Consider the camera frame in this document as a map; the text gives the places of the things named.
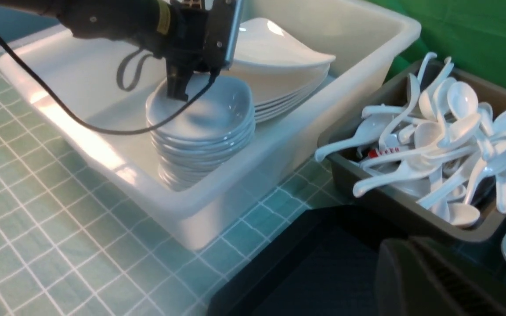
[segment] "stack of plates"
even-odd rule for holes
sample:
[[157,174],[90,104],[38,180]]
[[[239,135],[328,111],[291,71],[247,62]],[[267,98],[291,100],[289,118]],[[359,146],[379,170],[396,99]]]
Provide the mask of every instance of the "stack of plates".
[[[187,86],[189,96],[197,94],[208,79],[208,75],[193,76]],[[164,81],[146,102],[148,126],[162,122],[185,103],[167,98],[166,88]],[[247,146],[254,135],[251,89],[241,80],[219,76],[193,105],[151,132],[160,157],[159,176],[172,190],[186,190]]]
[[233,65],[224,73],[251,87],[257,123],[276,118],[310,96],[325,80],[335,56],[315,52],[274,22],[241,24]]

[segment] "stack of bowls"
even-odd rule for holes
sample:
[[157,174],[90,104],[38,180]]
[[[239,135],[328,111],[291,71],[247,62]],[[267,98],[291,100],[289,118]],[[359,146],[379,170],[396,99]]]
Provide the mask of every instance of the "stack of bowls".
[[[194,75],[187,94],[194,96],[208,83],[207,74]],[[147,124],[162,122],[185,102],[167,98],[163,81],[146,102]],[[249,144],[255,136],[251,89],[239,79],[219,76],[194,104],[151,132],[159,154],[158,172],[172,190],[190,188]]]

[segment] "black strap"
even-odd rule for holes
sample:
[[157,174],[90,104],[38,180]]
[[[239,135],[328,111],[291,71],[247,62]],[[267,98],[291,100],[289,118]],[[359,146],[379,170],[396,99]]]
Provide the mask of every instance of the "black strap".
[[124,85],[124,73],[126,72],[126,67],[128,67],[128,64],[141,52],[143,52],[143,48],[140,48],[137,51],[133,52],[132,54],[129,54],[122,60],[122,62],[118,66],[118,71],[116,72],[116,84],[118,84],[118,87],[121,90],[130,92],[134,90],[136,86],[138,86],[138,83],[140,82],[140,77],[142,76],[142,69],[144,66],[144,62],[146,62],[147,58],[152,57],[153,56],[152,54],[147,54],[142,56],[142,58],[140,58],[138,66],[136,67],[134,79],[132,79],[132,82],[128,86]]

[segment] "grid pattern surface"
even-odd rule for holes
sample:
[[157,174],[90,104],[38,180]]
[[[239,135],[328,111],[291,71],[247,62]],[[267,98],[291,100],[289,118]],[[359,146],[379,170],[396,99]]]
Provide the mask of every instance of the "grid pattern surface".
[[0,315],[203,315],[304,210],[339,199],[329,166],[309,161],[207,248],[185,250],[0,74]]

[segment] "red label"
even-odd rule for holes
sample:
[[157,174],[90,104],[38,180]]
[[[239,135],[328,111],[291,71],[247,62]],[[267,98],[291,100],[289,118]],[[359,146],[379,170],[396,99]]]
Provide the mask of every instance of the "red label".
[[385,150],[371,150],[368,152],[368,158],[376,158],[380,156],[386,156],[387,154],[395,154],[396,152],[402,152],[409,150],[409,146],[399,146],[399,147],[392,147],[392,148],[386,148]]

